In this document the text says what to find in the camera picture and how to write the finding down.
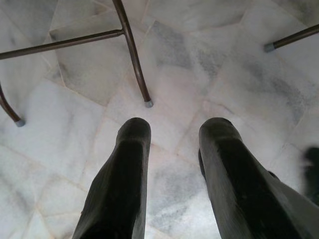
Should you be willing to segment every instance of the leg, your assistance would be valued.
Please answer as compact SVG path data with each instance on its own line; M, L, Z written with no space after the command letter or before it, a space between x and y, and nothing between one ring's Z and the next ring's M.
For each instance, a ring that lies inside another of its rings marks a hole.
M5 99L4 93L2 91L2 87L0 85L0 105L4 109L4 111L11 117L11 119L15 122L16 126L22 127L25 125L24 120L22 120L11 108L8 102Z
M153 102L150 98L148 89L146 87L146 83L145 83L144 76L142 73L140 60L139 60L138 52L136 50L136 46L135 46L132 30L131 30L131 27L129 24L129 20L126 16L126 13L125 13L125 10L124 10L124 7L123 7L121 0L113 0L113 4L115 6L115 9L119 15L119 18L120 18L120 21L122 24L124 35L125 35L126 41L128 43L129 51L130 51L130 56L131 56L135 76L136 76L136 79L138 81L141 93L143 95L145 105L147 108L150 108L153 106Z
M299 40L306 38L308 36L312 36L318 32L319 32L319 24L312 26L312 27L309 27L303 31L297 32L291 36L287 36L281 40L266 44L264 46L264 50L265 50L265 52L271 52L279 47L286 46L286 45L293 43L295 41L299 41Z

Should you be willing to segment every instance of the black object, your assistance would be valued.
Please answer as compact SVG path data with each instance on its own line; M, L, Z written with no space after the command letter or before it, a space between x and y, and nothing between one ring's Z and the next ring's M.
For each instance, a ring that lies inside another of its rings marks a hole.
M223 239L319 239L319 208L273 177L230 121L207 120L199 162Z
M306 196L319 206L319 148L310 147L305 159L310 163L305 170Z
M98 40L103 40L107 38L117 37L120 35L125 35L131 60L132 60L132 64L133 64L133 68L134 68L134 72L135 72L135 76L136 76L140 91L142 93L146 107L150 108L153 106L153 102L150 98L148 89L146 87L146 83L145 83L143 72L141 69L140 60L139 60L138 52L136 50L129 20L126 16L122 1L113 0L113 4L115 6L116 12L119 16L119 19L122 25L121 30L106 31L102 33L88 35L88 36L77 37L77 38L73 38L73 39L69 39L65 41L59 41L59 42L44 44L40 46L34 46L34 47L19 49L15 51L4 52L4 53L0 53L0 60L39 53L43 51L50 51L50 50L59 49L63 47L69 47L69 46L79 45L79 44L83 44L87 42L98 41ZM0 85L0 105L18 127L24 126L25 124L24 120L22 120L14 112L14 110L11 108L11 106L8 104L7 100L5 99L1 85Z
M266 44L264 46L264 50L265 50L265 52L271 52L279 47L283 47L283 46L286 46L286 45L293 43L295 41L299 41L299 40L304 39L306 37L315 35L318 32L319 32L319 24L312 26L312 27L309 27L309 28L302 30L300 32L297 32L293 35L287 36L287 37L280 39L278 41L275 41L273 43Z
M73 239L143 239L151 128L128 120L92 182Z

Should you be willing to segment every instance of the marble floor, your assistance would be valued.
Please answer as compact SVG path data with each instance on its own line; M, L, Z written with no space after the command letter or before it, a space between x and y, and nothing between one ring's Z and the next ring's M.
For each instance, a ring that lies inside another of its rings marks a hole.
M131 117L152 128L146 239L219 239L197 163L198 130L225 117L269 170L303 193L319 146L317 0L123 0L154 107L123 37L0 61L17 128L0 110L1 239L69 239L92 179ZM111 0L0 0L0 51L120 26Z

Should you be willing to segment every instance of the metal rod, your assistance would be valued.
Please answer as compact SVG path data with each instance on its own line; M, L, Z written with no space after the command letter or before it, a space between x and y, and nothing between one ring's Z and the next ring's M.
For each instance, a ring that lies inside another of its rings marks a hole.
M303 38L312 36L312 35L317 34L317 33L319 33L319 24L312 26L312 27L309 27L309 28L302 30L300 32L297 32L293 35L287 36L287 37L280 39L278 41L275 41L273 43L269 43L269 44L265 45L264 49L266 52L270 52L270 51L273 51L277 48L280 48L282 46L286 46L290 43L293 43L295 41L299 41Z
M16 126L22 127L24 126L24 120L22 120L11 108L8 102L5 99L4 93L2 91L2 87L0 85L0 105L3 110L10 116L10 118L15 122Z
M8 51L8 52L0 53L0 60L13 58L13 57L17 57L17 56L24 56L24 55L39 53L39 52L43 52L43 51L55 50L55 49L68 47L68 46L80 45L80 44L88 43L88 42L92 42L92 41L99 41L99 40L103 40L103 39L107 39L107 38L117 37L117 36L120 36L122 34L124 34L123 30L112 30L112 31L96 33L96 34L92 34L92 35L88 35L88 36L81 36L81 37L73 38L73 39L69 39L69 40L44 44L44 45L40 45L40 46L24 48L24 49L20 49L20 50L16 50L16 51Z
M120 22L121 22L121 25L122 25L122 28L124 31L124 35L126 38L126 42L128 44L135 76L136 76L136 79L138 81L140 91L143 95L146 107L150 108L153 106L153 102L151 100L151 97L149 95L149 92L148 92L148 89L147 89L147 86L146 86L146 83L144 80L144 76L143 76L143 72L142 72L142 68L141 68L141 64L140 64L140 60L139 60L139 55L138 55L138 52L137 52L137 49L135 46L135 42L134 42L134 38L133 38L133 34L132 34L132 30L131 30L131 27L129 24L128 17L126 16L125 9L124 9L124 6L123 6L121 0L113 0L113 4L115 6L116 12L118 13L118 16L119 16L119 19L120 19Z

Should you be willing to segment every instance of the white marble tile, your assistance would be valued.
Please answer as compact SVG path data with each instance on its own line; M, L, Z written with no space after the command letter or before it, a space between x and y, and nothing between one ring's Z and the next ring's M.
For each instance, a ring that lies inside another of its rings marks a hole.
M313 35L276 50L276 54L319 84L319 35Z
M33 45L44 42L58 0L0 0L0 8Z
M44 77L60 86L65 86L58 65L53 67Z
M51 29L66 26L74 21L89 18L108 8L92 0L59 0L52 19Z
M0 10L0 52L30 47L29 41ZM40 54L0 61L1 86L11 107L18 110L26 96L38 85L48 66ZM0 109L1 120L6 114Z
M39 172L36 165L3 146L0 146L0 163L0 237L18 238L32 217L38 196L38 192L30 190L35 186L33 179L41 177L34 175Z
M42 215L35 210L27 230L24 232L24 239L51 239L53 236L44 223Z
M222 27L211 27L204 30L190 32L191 36L218 48L220 51L229 52L238 38L239 24Z
M0 51L11 51L19 48L30 47L31 44L22 32L10 21L0 9Z
M0 164L1 238L50 239L51 230L43 213L64 215L75 211L79 217L86 192L3 146L0 146ZM62 234L63 228L55 229Z
M131 27L138 46L147 27L135 27L132 22ZM57 41L114 29L121 29L121 25L116 13L109 12L52 31L51 36ZM57 57L65 85L104 106L131 64L123 36L59 49Z
M146 224L145 239L171 239L171 237Z
M104 118L94 140L93 150L87 160L80 181L81 186L89 191L93 179L110 157L121 125L109 118Z
M242 34L209 97L242 117L261 119L286 138L318 94L307 77Z
M319 24L319 2L317 0L273 0L283 9L308 26Z
M255 1L248 10L243 25L250 34L263 44L277 41L307 28L270 0ZM288 64L304 73L312 82L318 84L318 47L319 36L314 35L279 48L275 53Z
M152 0L147 14L181 31L240 22L250 0Z
M152 143L173 152L186 132L184 121L179 120L174 110L156 97L154 106L146 108L140 93L131 97L133 87L127 82L119 88L106 107L107 117L120 125L133 117L145 119L152 129Z
M219 238L199 167L152 145L147 223L172 238Z
M44 217L44 221L51 231L53 238L72 239L72 235L81 216L76 214L62 214Z
M267 170L273 172L280 181L300 194L304 193L306 185L303 153L293 145L286 144Z
M139 51L154 107L144 108L131 69L107 106L108 116L119 123L130 117L146 119L152 127L152 142L174 151L231 46L219 40L202 42L156 22Z
M96 0L112 9L115 9L112 0ZM147 7L148 0L122 0L128 17L141 21Z
M50 81L23 105L26 125L10 119L0 126L0 143L78 182L104 108Z
M64 214L80 215L87 193L70 181L52 176L47 181L37 207L44 217Z
M271 0L255 0L242 22L260 43L267 44L305 29L305 26Z
M319 146L318 101L306 112L301 122L290 136L289 142L300 150L306 150L311 146Z

